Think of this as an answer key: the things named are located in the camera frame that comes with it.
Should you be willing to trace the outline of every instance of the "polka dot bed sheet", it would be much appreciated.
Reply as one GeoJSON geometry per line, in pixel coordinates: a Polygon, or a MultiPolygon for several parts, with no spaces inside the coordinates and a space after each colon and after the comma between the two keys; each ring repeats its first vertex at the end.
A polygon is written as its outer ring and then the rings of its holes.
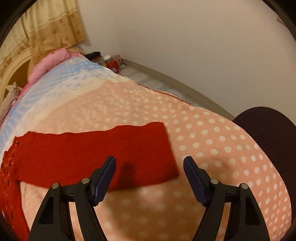
{"type": "MultiPolygon", "coordinates": [[[[1,155],[14,136],[27,131],[79,133],[153,121],[166,126],[180,176],[158,185],[108,192],[95,207],[108,240],[193,238],[205,209],[196,202],[184,174],[186,156],[225,184],[247,183],[271,240],[281,239],[291,225],[287,189],[268,157],[243,129],[211,111],[147,89],[82,58],[72,58],[51,70],[18,101],[0,129],[1,155]]],[[[24,182],[20,190],[31,228],[47,190],[24,182]]],[[[229,208],[226,204],[218,241],[223,240],[229,208]]],[[[73,203],[70,212],[76,239],[83,240],[73,203]]]]}

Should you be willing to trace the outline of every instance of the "tiled floor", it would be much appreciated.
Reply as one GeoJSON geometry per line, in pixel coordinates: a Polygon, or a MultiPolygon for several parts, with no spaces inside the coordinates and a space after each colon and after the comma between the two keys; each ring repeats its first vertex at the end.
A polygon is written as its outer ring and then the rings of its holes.
{"type": "Polygon", "coordinates": [[[136,81],[137,83],[144,85],[150,89],[168,92],[168,93],[170,93],[182,100],[185,100],[188,103],[191,103],[195,106],[202,107],[199,103],[195,102],[193,99],[189,98],[188,96],[186,96],[182,92],[180,92],[176,89],[173,89],[172,87],[161,82],[160,80],[155,79],[155,78],[151,77],[150,75],[147,75],[147,74],[145,74],[139,70],[136,70],[132,67],[127,66],[126,68],[124,68],[120,71],[120,74],[127,76],[130,79],[132,79],[133,81],[136,81]]]}

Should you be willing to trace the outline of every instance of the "gold patterned curtain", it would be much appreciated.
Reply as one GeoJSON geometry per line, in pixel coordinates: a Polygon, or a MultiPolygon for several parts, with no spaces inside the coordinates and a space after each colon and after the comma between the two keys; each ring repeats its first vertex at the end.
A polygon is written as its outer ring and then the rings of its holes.
{"type": "Polygon", "coordinates": [[[38,0],[20,17],[0,48],[0,77],[12,59],[28,47],[36,65],[53,50],[84,39],[76,0],[38,0]]]}

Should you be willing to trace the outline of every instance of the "red cloth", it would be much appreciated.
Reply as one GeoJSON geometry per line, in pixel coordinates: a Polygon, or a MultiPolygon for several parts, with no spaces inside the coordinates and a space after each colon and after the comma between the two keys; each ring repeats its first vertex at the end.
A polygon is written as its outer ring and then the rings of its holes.
{"type": "Polygon", "coordinates": [[[19,182],[49,188],[69,185],[89,177],[114,156],[117,168],[109,191],[166,182],[178,176],[163,123],[117,126],[108,131],[41,134],[16,137],[1,166],[0,200],[6,219],[20,241],[29,230],[22,212],[19,182]]]}

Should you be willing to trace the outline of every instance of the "baseboard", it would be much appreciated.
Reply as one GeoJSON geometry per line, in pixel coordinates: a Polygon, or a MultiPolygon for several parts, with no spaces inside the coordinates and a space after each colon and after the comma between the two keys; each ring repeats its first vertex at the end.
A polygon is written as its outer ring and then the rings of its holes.
{"type": "Polygon", "coordinates": [[[150,69],[146,66],[134,63],[132,61],[129,61],[127,59],[123,59],[123,62],[127,64],[130,67],[133,67],[139,71],[142,71],[162,82],[165,84],[173,87],[174,89],[181,91],[197,103],[200,103],[202,106],[204,106],[206,109],[213,111],[229,120],[233,120],[234,116],[230,114],[228,111],[226,111],[224,108],[222,108],[220,105],[216,104],[214,101],[209,99],[208,97],[204,96],[200,92],[192,89],[191,87],[181,83],[180,81],[173,79],[165,74],[162,74],[156,70],[150,69]]]}

